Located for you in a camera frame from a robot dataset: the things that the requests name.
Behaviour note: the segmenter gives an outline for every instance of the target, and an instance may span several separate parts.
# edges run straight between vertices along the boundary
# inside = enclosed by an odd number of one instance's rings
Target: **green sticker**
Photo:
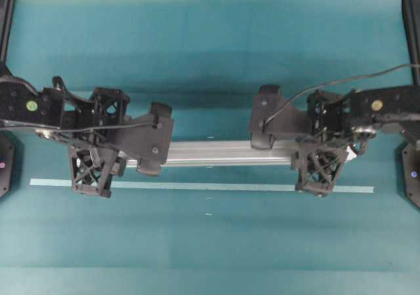
[[[35,101],[33,101],[33,100],[29,100],[29,101],[26,103],[26,108],[27,108],[29,111],[34,112],[34,111],[38,110],[38,104],[37,104]]]

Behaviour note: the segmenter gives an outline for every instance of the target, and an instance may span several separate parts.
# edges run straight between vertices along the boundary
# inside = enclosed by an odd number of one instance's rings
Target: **black cable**
[[[11,131],[14,129],[44,129],[46,131],[58,132],[58,133],[83,133],[86,131],[95,131],[99,129],[129,129],[131,127],[139,126],[154,126],[154,122],[140,122],[135,124],[121,124],[121,125],[104,125],[104,126],[91,126],[84,127],[83,129],[51,129],[48,127],[43,127],[41,125],[12,125],[0,127],[0,131]]]
[[[377,72],[377,73],[373,73],[373,74],[366,74],[366,75],[359,75],[359,76],[351,76],[351,77],[347,77],[347,78],[343,78],[343,79],[336,79],[336,80],[333,80],[333,81],[329,81],[327,83],[321,83],[319,85],[303,89],[302,91],[298,92],[296,95],[292,96],[289,100],[287,100],[281,107],[279,107],[279,109],[277,109],[277,111],[275,111],[275,113],[273,113],[271,116],[269,116],[265,120],[264,125],[267,125],[276,116],[278,116],[280,113],[282,113],[282,111],[287,106],[289,106],[293,101],[295,101],[299,97],[301,97],[301,96],[303,96],[303,95],[305,95],[305,94],[307,94],[311,91],[319,90],[319,89],[322,89],[322,88],[324,88],[326,86],[330,86],[330,85],[338,85],[340,83],[348,83],[350,81],[357,81],[357,80],[362,80],[362,79],[374,78],[374,77],[382,76],[382,75],[391,73],[393,71],[399,70],[401,68],[407,68],[407,67],[420,68],[420,64],[401,64],[401,65],[397,65],[395,67],[389,68],[388,70],[383,70],[381,72]]]

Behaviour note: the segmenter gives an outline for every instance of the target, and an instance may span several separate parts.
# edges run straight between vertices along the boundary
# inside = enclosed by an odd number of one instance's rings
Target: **teal background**
[[[251,99],[409,62],[401,0],[17,0],[7,62],[38,89],[120,87],[128,113],[174,108],[176,141],[247,139]],[[405,85],[409,70],[333,88]],[[0,294],[418,294],[420,213],[397,135],[340,185],[374,194],[114,189],[110,200],[29,186],[69,179],[66,149],[33,135],[0,201]],[[288,167],[166,168],[120,180],[294,184]]]

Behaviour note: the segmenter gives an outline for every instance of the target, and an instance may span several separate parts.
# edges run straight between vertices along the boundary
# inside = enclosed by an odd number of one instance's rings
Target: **yellow sticker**
[[[383,107],[383,102],[381,100],[375,100],[372,102],[371,107],[373,111],[379,111]]]
[[[26,103],[26,108],[31,112],[35,112],[36,110],[38,110],[38,104],[33,100],[29,100]]]

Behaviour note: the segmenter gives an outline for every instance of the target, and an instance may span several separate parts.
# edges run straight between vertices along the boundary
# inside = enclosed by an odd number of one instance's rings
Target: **white tape strip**
[[[31,179],[30,185],[44,187],[71,187],[70,180]],[[217,190],[217,191],[281,191],[292,192],[294,185],[264,185],[253,183],[176,183],[113,181],[113,189],[169,189],[169,190]],[[336,193],[373,193],[373,187],[336,185]]]

